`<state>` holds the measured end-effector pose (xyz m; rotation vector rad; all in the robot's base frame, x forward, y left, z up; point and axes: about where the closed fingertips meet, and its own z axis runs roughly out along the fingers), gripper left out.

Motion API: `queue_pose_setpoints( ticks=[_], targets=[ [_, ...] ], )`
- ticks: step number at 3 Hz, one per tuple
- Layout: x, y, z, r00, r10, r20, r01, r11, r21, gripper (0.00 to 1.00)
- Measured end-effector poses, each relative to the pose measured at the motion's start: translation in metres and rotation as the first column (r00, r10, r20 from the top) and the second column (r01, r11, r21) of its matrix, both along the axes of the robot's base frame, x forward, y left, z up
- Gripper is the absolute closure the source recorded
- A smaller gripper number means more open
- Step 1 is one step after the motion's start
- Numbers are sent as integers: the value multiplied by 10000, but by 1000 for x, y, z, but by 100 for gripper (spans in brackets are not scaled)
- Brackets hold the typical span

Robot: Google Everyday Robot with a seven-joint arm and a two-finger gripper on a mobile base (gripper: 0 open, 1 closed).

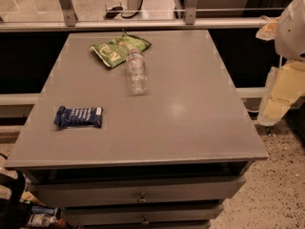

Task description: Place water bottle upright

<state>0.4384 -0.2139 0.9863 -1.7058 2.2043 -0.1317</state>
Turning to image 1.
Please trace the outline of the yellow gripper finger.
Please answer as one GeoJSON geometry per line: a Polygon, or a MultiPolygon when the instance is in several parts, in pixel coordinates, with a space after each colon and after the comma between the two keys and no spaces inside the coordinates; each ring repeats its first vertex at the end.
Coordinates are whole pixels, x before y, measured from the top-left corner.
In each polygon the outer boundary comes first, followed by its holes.
{"type": "Polygon", "coordinates": [[[274,126],[305,94],[305,63],[291,61],[280,68],[271,67],[265,90],[257,121],[262,126],[274,126]]]}
{"type": "Polygon", "coordinates": [[[259,29],[255,35],[256,38],[264,41],[271,41],[275,39],[277,24],[279,18],[271,18],[268,16],[262,16],[262,19],[267,22],[261,29],[259,29]]]}

